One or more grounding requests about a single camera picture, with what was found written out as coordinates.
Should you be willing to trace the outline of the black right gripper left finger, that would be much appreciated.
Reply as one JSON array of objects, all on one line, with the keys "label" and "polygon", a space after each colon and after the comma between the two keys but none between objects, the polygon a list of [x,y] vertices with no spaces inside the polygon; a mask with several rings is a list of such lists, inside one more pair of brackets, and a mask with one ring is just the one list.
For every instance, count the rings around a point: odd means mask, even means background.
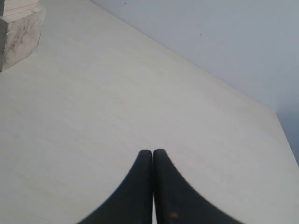
[{"label": "black right gripper left finger", "polygon": [[153,210],[152,152],[141,150],[113,194],[81,224],[151,224]]}]

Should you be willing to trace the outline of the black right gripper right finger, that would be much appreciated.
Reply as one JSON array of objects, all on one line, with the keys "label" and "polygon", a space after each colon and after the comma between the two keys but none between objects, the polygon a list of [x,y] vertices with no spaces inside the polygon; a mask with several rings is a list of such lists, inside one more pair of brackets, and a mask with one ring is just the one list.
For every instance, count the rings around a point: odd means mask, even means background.
[{"label": "black right gripper right finger", "polygon": [[154,202],[158,224],[239,224],[201,196],[178,172],[167,152],[153,152]]}]

